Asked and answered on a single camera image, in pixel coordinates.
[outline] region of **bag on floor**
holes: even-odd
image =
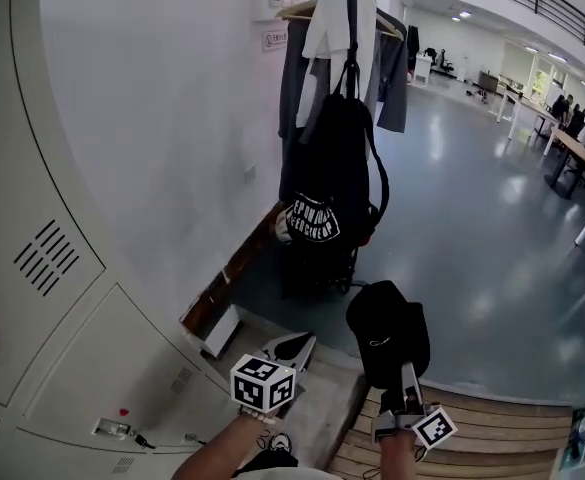
[[[367,244],[388,205],[388,176],[374,145],[372,116],[358,98],[328,95],[307,144],[291,151],[294,197],[286,210],[294,243],[352,251]],[[370,203],[366,138],[381,175],[381,205]]]

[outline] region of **shoe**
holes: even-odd
[[[277,434],[270,439],[270,446],[269,449],[272,451],[285,451],[288,453],[292,453],[292,440],[290,436],[287,434]]]

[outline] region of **wrist strap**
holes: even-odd
[[[252,416],[259,421],[262,421],[266,425],[276,425],[276,420],[274,418],[268,418],[265,414],[260,413],[259,411],[255,411],[254,409],[250,409],[244,405],[239,406],[239,414],[247,414],[248,416]]]

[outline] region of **power outlet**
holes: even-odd
[[[243,172],[243,181],[249,185],[256,178],[256,165],[251,165]]]

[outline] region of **wooden step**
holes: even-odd
[[[381,404],[366,400],[361,410],[363,416],[376,418],[379,415]],[[560,418],[539,418],[535,416],[507,416],[487,412],[477,412],[468,409],[460,409],[445,405],[445,412],[455,423],[468,423],[470,425],[483,425],[486,427],[508,428],[570,428],[572,416]]]
[[[423,398],[430,403],[438,402],[446,410],[448,407],[466,409],[474,412],[487,412],[492,414],[502,414],[506,416],[524,416],[538,418],[570,418],[572,421],[571,407],[554,407],[544,405],[517,404],[512,402],[498,402],[484,398],[476,398],[467,395],[458,395],[440,389],[422,387]],[[367,399],[373,402],[381,403],[382,390],[371,388],[368,392]]]
[[[572,422],[569,407],[536,406],[481,399],[439,389],[422,389],[439,402],[459,431],[417,464],[417,478],[547,480]],[[373,475],[381,454],[371,442],[381,391],[370,389],[361,412],[338,448],[331,471],[344,480]]]
[[[374,470],[378,469],[375,466],[369,464],[363,464],[350,459],[344,459],[342,457],[335,457],[330,467],[330,472],[338,477],[345,478],[347,480],[360,480],[363,475],[372,475]],[[498,478],[499,480],[548,480],[550,477],[550,470],[542,471],[538,473],[529,473],[523,475],[504,475],[504,476],[489,476],[489,477],[476,477],[476,476],[450,476],[449,474],[444,475],[427,475],[420,472],[420,468],[417,467],[417,479],[451,479],[455,480],[476,480],[477,478]]]

